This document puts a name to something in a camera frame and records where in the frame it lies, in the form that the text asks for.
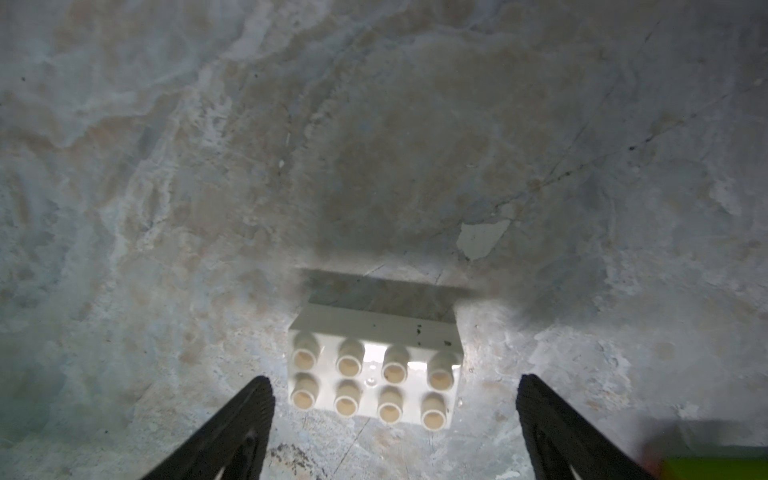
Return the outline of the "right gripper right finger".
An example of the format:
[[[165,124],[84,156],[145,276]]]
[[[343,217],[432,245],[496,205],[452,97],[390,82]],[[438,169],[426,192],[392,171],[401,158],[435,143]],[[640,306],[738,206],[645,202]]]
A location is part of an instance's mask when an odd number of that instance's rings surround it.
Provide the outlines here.
[[[537,479],[652,477],[538,376],[521,377],[516,408]]]

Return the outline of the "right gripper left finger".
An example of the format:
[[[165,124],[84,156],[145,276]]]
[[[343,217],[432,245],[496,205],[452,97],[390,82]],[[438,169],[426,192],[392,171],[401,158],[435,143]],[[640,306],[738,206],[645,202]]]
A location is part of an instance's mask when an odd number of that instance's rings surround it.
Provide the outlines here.
[[[257,376],[147,479],[258,479],[266,456],[276,399]]]

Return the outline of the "lime green long lego brick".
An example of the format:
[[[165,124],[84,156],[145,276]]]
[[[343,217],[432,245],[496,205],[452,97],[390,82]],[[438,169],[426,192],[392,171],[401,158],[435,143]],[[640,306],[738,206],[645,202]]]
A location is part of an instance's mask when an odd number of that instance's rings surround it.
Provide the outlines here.
[[[766,459],[667,458],[661,480],[768,480]]]

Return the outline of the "white lego brick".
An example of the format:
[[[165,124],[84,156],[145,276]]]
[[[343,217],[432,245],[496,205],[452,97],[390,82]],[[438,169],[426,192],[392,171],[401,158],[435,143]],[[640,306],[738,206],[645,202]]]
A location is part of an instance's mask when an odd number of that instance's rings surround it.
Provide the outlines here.
[[[455,324],[309,304],[288,340],[294,408],[450,427],[464,360]]]

